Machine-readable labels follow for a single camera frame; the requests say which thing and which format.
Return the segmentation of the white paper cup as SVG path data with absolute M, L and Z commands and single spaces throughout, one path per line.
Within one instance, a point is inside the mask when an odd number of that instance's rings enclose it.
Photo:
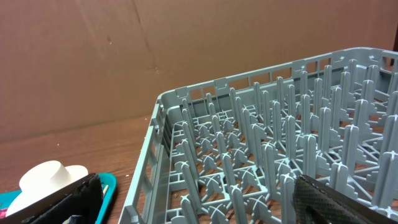
M 71 181 L 71 175 L 59 161 L 43 162 L 28 170 L 19 186 L 25 200 L 40 200 Z

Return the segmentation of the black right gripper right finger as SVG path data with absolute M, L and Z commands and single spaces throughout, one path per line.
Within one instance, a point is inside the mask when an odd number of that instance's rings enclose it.
M 298 223 L 397 224 L 307 175 L 295 179 L 292 205 Z

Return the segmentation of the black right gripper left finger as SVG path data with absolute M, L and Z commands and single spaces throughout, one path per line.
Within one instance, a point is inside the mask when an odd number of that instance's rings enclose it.
M 95 223 L 102 203 L 101 180 L 92 173 L 1 219 L 1 223 L 63 223 L 71 217 L 78 223 Z

